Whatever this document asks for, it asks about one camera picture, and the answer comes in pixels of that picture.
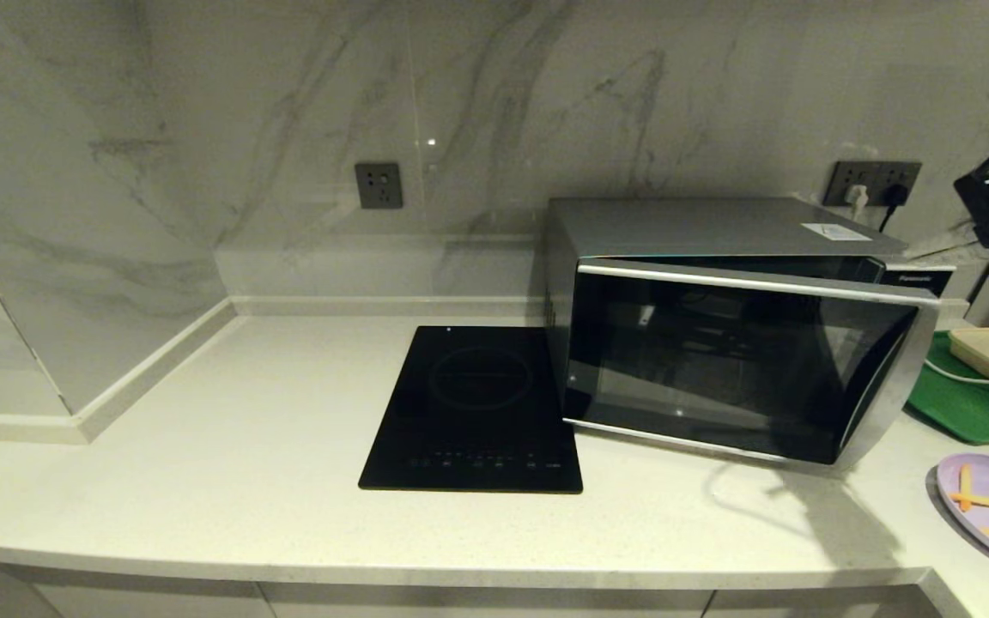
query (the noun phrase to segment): wall socket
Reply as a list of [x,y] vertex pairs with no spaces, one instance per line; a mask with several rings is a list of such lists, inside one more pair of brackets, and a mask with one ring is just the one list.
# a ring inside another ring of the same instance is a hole
[[399,164],[358,163],[354,165],[354,171],[362,208],[403,207],[403,184],[399,178]]
[[922,164],[917,161],[839,161],[834,166],[823,206],[849,206],[845,193],[852,185],[868,187],[868,206],[888,206],[888,189],[902,185],[910,195],[921,171]]

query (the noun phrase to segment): induction cooktop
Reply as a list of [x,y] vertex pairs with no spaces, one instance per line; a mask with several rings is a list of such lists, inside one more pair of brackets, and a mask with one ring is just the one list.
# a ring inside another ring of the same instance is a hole
[[417,329],[358,485],[581,493],[544,329]]

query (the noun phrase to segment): white countertop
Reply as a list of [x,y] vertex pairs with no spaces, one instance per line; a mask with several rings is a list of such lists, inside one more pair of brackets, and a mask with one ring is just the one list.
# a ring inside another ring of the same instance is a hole
[[93,445],[0,442],[0,561],[275,582],[922,582],[946,615],[989,618],[989,558],[924,484],[945,455],[989,447],[906,415],[843,482],[581,433],[578,496],[358,489],[413,329],[434,322],[523,324],[236,318]]

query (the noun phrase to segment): microwave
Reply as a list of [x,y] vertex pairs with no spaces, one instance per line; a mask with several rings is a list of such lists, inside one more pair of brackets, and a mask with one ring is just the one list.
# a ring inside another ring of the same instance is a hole
[[900,414],[937,325],[929,289],[884,284],[903,249],[793,199],[552,200],[545,329],[562,417],[847,469]]

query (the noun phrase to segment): silver microwave trim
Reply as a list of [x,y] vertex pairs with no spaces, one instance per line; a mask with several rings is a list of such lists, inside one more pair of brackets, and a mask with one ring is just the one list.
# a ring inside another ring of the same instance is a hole
[[891,359],[891,368],[888,369],[886,379],[879,384],[876,395],[872,397],[864,411],[855,409],[852,412],[851,425],[856,414],[862,414],[862,417],[856,422],[856,426],[852,434],[848,435],[846,445],[841,450],[839,458],[833,464],[790,460],[786,457],[745,451],[731,446],[714,445],[710,442],[695,441],[695,439],[679,439],[670,435],[564,418],[566,422],[573,423],[573,425],[633,435],[636,438],[656,439],[672,445],[693,446],[700,450],[730,453],[739,455],[739,457],[774,462],[774,464],[788,467],[788,469],[847,470],[871,450],[872,446],[876,445],[888,427],[891,427],[891,423],[895,422],[895,418],[902,412],[902,406],[907,400],[907,395],[910,395],[910,390],[912,390],[914,382],[921,372],[922,360],[929,352],[930,341],[933,339],[933,332],[937,327],[939,301],[929,290],[924,289],[868,284],[868,282],[824,281],[824,279],[790,275],[738,273],[735,270],[700,269],[700,267],[593,257],[580,259],[577,271],[584,274],[646,279],[647,281],[691,282],[691,284],[765,290],[765,292],[812,294],[812,296],[828,298],[917,306],[918,314],[906,335],[903,336],[898,353],[895,353],[894,359]]

